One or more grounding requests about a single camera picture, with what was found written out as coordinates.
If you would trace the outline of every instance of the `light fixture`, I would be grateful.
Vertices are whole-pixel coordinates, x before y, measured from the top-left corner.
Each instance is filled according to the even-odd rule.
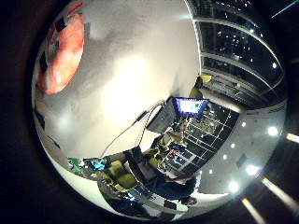
[[[277,136],[278,135],[278,129],[276,127],[270,127],[270,128],[268,128],[268,134],[270,136]]]
[[[295,143],[299,143],[299,136],[292,134],[292,133],[287,133],[287,139],[290,141],[293,141]]]
[[[257,175],[259,170],[260,170],[260,168],[255,165],[248,165],[246,167],[246,172],[248,175]]]
[[[236,193],[238,192],[240,189],[240,186],[237,182],[232,181],[229,185],[228,185],[228,190],[230,190],[232,193]]]

